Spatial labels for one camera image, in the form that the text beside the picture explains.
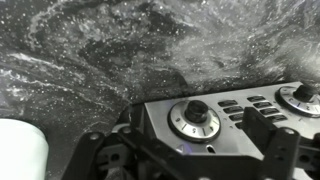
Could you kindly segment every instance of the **dial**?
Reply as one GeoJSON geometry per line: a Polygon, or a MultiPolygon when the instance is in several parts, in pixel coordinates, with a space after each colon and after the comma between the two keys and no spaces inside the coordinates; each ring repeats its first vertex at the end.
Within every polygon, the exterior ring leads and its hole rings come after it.
{"type": "Polygon", "coordinates": [[[182,101],[175,104],[168,118],[171,130],[188,141],[202,143],[220,133],[220,119],[204,102],[182,101]]]}
{"type": "Polygon", "coordinates": [[[320,117],[319,95],[311,87],[282,87],[276,93],[276,99],[294,113],[306,117],[320,117]]]}

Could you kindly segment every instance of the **knob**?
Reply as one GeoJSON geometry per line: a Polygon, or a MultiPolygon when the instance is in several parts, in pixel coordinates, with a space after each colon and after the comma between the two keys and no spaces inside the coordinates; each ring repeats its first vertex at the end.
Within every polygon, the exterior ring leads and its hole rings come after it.
{"type": "Polygon", "coordinates": [[[203,123],[207,120],[208,106],[199,100],[193,100],[188,103],[185,111],[186,118],[193,123],[203,123]]]}
{"type": "Polygon", "coordinates": [[[318,94],[317,90],[310,86],[301,85],[299,88],[293,93],[293,96],[302,102],[312,102],[316,95],[318,94]]]}

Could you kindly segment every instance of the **screw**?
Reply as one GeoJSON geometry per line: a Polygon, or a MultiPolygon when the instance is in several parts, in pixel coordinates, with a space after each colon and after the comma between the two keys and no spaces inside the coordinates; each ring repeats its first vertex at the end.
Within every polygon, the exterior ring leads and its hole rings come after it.
{"type": "Polygon", "coordinates": [[[131,133],[131,129],[130,129],[129,127],[124,127],[124,128],[122,129],[122,131],[123,131],[125,134],[131,133]]]}
{"type": "Polygon", "coordinates": [[[94,134],[92,134],[91,136],[90,136],[90,139],[91,140],[96,140],[96,139],[98,139],[99,138],[99,134],[97,134],[97,133],[94,133],[94,134]]]}
{"type": "Polygon", "coordinates": [[[200,177],[198,180],[211,180],[211,179],[208,177],[200,177]]]}
{"type": "Polygon", "coordinates": [[[292,129],[286,128],[284,131],[288,134],[294,134],[294,131],[292,129]]]}

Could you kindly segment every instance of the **button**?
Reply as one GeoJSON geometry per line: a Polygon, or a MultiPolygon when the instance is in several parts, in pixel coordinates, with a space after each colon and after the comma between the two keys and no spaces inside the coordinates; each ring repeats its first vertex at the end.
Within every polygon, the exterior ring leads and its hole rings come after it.
{"type": "Polygon", "coordinates": [[[269,115],[269,114],[278,113],[279,110],[276,108],[268,108],[268,109],[262,109],[262,110],[260,110],[260,112],[263,115],[269,115]]]}
{"type": "Polygon", "coordinates": [[[270,116],[267,118],[273,123],[278,122],[278,121],[287,120],[287,117],[285,117],[284,115],[275,115],[275,116],[270,116]]]}
{"type": "Polygon", "coordinates": [[[221,101],[218,102],[220,107],[226,107],[226,106],[233,106],[233,105],[237,105],[237,101],[235,100],[226,100],[226,101],[221,101]]]}
{"type": "Polygon", "coordinates": [[[253,105],[256,108],[264,108],[264,107],[272,106],[271,103],[269,102],[254,103],[253,105]]]}
{"type": "Polygon", "coordinates": [[[227,114],[230,114],[230,113],[241,112],[243,111],[243,108],[240,106],[232,106],[232,107],[224,108],[223,111],[227,114]]]}
{"type": "Polygon", "coordinates": [[[262,96],[252,96],[247,98],[250,102],[256,102],[256,101],[263,101],[266,100],[266,98],[262,96]]]}
{"type": "Polygon", "coordinates": [[[238,122],[235,125],[238,129],[242,129],[242,122],[238,122]]]}
{"type": "Polygon", "coordinates": [[[242,120],[242,118],[243,118],[243,113],[231,115],[231,116],[229,116],[229,118],[231,119],[231,121],[239,121],[239,120],[242,120]]]}

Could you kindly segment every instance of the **white object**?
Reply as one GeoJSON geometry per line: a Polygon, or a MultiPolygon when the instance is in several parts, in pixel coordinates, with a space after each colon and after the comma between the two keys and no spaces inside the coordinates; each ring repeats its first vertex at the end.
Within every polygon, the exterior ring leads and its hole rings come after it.
{"type": "Polygon", "coordinates": [[[0,179],[44,180],[49,146],[31,124],[0,119],[0,179]]]}

